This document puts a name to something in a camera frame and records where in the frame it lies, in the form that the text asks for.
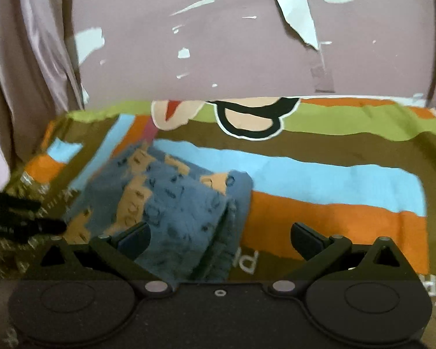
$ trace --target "fuzzy blue cloth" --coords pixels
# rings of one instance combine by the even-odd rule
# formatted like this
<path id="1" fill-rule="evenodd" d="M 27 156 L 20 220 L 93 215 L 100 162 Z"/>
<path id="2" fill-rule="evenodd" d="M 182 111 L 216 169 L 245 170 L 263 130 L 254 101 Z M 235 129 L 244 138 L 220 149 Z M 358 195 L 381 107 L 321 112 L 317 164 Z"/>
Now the fuzzy blue cloth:
<path id="1" fill-rule="evenodd" d="M 166 155 L 153 147 L 145 152 L 151 156 L 148 166 L 136 171 L 129 159 L 132 161 L 140 148 L 141 144 L 129 147 L 110 160 L 87 184 L 64 219 L 70 222 L 82 211 L 90 210 L 85 228 L 91 237 L 102 234 L 117 221 L 119 202 L 124 198 L 126 203 L 126 187 L 132 187 L 133 179 L 141 176 L 141 189 L 149 191 L 149 195 L 141 195 L 142 190 L 131 192 L 129 208 L 136 211 L 143 206 L 141 221 L 149 226 L 151 240 L 135 262 L 172 285 L 225 281 L 249 212 L 250 176 L 230 171 L 225 175 L 223 194 L 201 182 L 212 172 L 174 158 L 188 168 L 183 174 L 184 170 L 169 165 L 171 157 L 166 164 Z"/>

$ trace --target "light blue stripe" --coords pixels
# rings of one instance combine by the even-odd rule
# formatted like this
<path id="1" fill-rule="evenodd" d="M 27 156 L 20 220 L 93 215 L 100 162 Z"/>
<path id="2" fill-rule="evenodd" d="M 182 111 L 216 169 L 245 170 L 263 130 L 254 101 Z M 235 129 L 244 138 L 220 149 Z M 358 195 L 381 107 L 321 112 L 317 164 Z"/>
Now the light blue stripe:
<path id="1" fill-rule="evenodd" d="M 304 202 L 367 205 L 426 216 L 419 178 L 398 168 L 378 165 L 337 166 L 303 163 L 233 150 L 198 148 L 188 142 L 155 140 L 154 146 L 212 172 L 247 172 L 254 190 Z"/>
<path id="2" fill-rule="evenodd" d="M 110 158 L 113 150 L 124 138 L 136 119 L 135 115 L 120 114 L 116 123 L 108 131 L 91 161 L 87 163 L 82 172 L 68 186 L 72 190 L 83 190 L 89 178 L 104 165 Z"/>
<path id="3" fill-rule="evenodd" d="M 59 163 L 68 164 L 81 148 L 81 143 L 67 143 L 56 138 L 47 149 L 47 155 Z"/>

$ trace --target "tape strip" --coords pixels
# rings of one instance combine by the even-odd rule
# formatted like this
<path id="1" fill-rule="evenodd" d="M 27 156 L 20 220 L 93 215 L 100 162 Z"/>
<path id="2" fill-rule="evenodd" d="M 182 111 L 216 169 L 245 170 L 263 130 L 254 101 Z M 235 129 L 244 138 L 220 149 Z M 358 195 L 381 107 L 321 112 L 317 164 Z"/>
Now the tape strip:
<path id="1" fill-rule="evenodd" d="M 307 48 L 307 60 L 316 93 L 335 93 L 334 80 L 331 70 L 326 66 L 323 58 L 323 48 L 318 51 Z"/>

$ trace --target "striped fabric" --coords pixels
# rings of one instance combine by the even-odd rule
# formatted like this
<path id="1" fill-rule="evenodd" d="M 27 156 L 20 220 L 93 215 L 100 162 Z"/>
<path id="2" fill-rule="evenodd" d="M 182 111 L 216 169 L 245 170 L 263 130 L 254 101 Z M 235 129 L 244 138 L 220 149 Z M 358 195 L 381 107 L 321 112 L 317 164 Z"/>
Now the striped fabric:
<path id="1" fill-rule="evenodd" d="M 139 140 L 254 181 L 231 279 L 297 267 L 292 223 L 369 244 L 390 236 L 418 273 L 436 275 L 436 116 L 389 99 L 132 102 L 52 122 L 41 153 L 8 186 L 61 215 L 106 163 Z"/>

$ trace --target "cartoon print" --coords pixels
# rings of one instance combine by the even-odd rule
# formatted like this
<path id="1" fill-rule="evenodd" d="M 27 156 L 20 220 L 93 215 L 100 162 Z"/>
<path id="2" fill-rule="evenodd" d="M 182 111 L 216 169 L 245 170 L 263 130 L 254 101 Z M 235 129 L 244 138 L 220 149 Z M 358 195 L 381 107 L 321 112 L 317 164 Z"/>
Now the cartoon print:
<path id="1" fill-rule="evenodd" d="M 210 103 L 215 105 L 217 122 L 228 135 L 248 140 L 266 140 L 281 132 L 282 118 L 294 112 L 298 102 L 297 98 L 258 97 Z"/>
<path id="2" fill-rule="evenodd" d="M 152 191 L 143 186 L 146 178 L 145 174 L 135 176 L 124 188 L 116 211 L 116 222 L 109 226 L 104 234 L 114 235 L 125 231 L 142 220 L 145 203 L 152 195 Z"/>
<path id="3" fill-rule="evenodd" d="M 129 169 L 133 175 L 145 172 L 149 164 L 154 161 L 155 158 L 141 148 L 136 149 L 127 159 Z"/>
<path id="4" fill-rule="evenodd" d="M 85 227 L 91 219 L 92 210 L 87 208 L 76 215 L 68 224 L 63 238 L 68 244 L 86 244 L 91 239 L 91 232 Z"/>
<path id="5" fill-rule="evenodd" d="M 299 106 L 299 98 L 252 97 L 208 101 L 214 105 L 221 129 L 230 136 L 247 140 L 266 140 L 283 129 L 282 118 Z M 151 114 L 161 130 L 173 130 L 193 119 L 203 101 L 153 101 Z"/>
<path id="6" fill-rule="evenodd" d="M 186 164 L 180 162 L 170 155 L 165 155 L 165 164 L 174 166 L 183 176 L 187 176 L 189 174 L 190 168 Z"/>
<path id="7" fill-rule="evenodd" d="M 204 104 L 205 101 L 152 101 L 151 115 L 159 129 L 174 130 L 194 118 Z"/>
<path id="8" fill-rule="evenodd" d="M 226 195 L 228 173 L 214 173 L 200 177 L 200 182 L 223 195 Z"/>

